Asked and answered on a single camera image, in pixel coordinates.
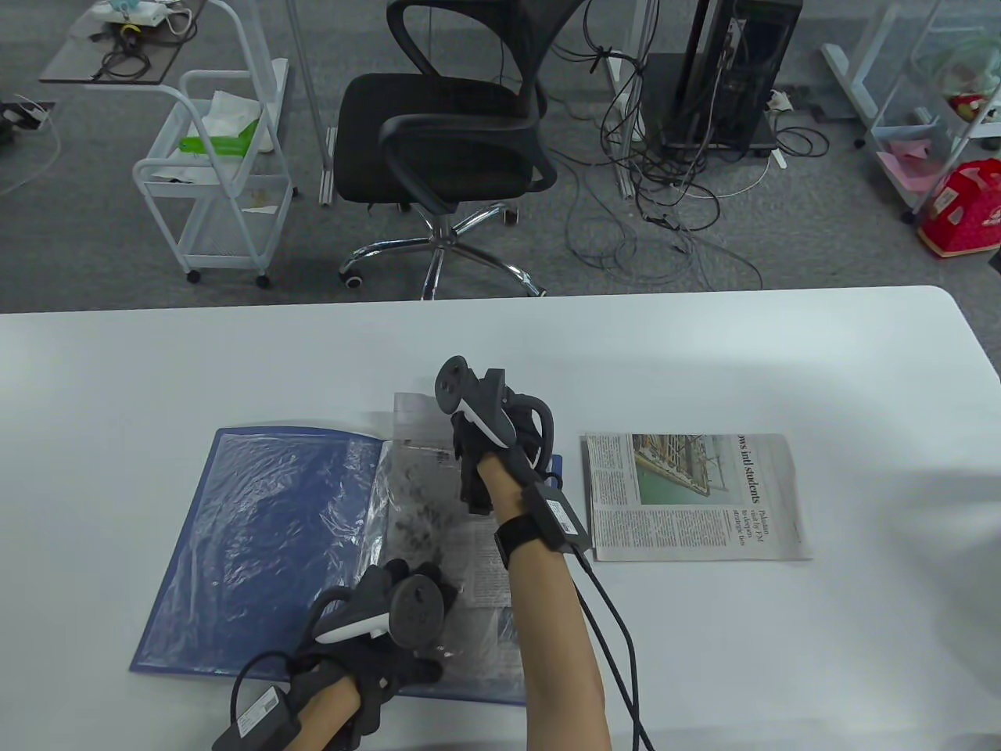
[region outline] blue folder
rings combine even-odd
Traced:
[[[232,676],[292,651],[316,595],[354,584],[381,447],[310,428],[216,433],[130,670]],[[270,660],[250,677],[284,675]]]

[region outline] chrome chair base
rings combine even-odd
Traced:
[[[338,273],[340,280],[344,282],[348,289],[357,289],[362,284],[361,275],[352,270],[355,263],[363,258],[372,258],[376,255],[412,253],[418,250],[427,250],[431,253],[431,264],[427,268],[424,277],[423,289],[420,292],[420,299],[434,299],[437,293],[438,278],[441,276],[441,266],[444,264],[445,255],[449,252],[455,253],[463,258],[482,263],[484,266],[504,271],[509,276],[514,277],[525,289],[530,297],[546,296],[546,289],[539,286],[532,280],[527,271],[512,263],[500,260],[495,255],[480,250],[462,241],[462,236],[470,232],[473,228],[494,216],[500,216],[506,224],[514,224],[518,221],[518,209],[514,206],[498,201],[491,203],[485,208],[469,214],[461,221],[451,224],[448,216],[427,216],[417,206],[414,206],[424,222],[430,235],[427,237],[409,237],[402,240],[381,240],[370,245],[359,247],[348,256],[347,260],[340,264]]]

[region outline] computer tower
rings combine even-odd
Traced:
[[[764,112],[803,1],[717,0],[699,52],[708,7],[699,3],[684,54],[650,56],[644,118],[659,146],[701,143],[712,114],[709,148],[767,153]]]
[[[724,6],[732,8],[732,13],[727,19],[720,48],[729,43],[727,54],[732,62],[723,71],[716,97],[713,140],[746,151],[758,119],[768,105],[803,2],[724,0],[717,6],[717,13],[725,12]],[[713,32],[718,33],[721,26],[722,23],[714,24]],[[705,71],[704,85],[711,87],[714,75],[714,71]]]

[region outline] red bag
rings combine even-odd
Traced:
[[[967,162],[949,175],[918,236],[943,258],[1001,248],[1001,161]]]

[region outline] pink paper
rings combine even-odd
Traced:
[[[938,173],[942,169],[941,162],[931,159],[915,159],[913,156],[898,159],[885,151],[877,151],[876,156],[900,184],[912,193],[926,193],[935,187]]]
[[[932,142],[928,138],[916,141],[890,141],[890,152],[897,158],[909,156],[914,159],[927,159],[932,151]]]

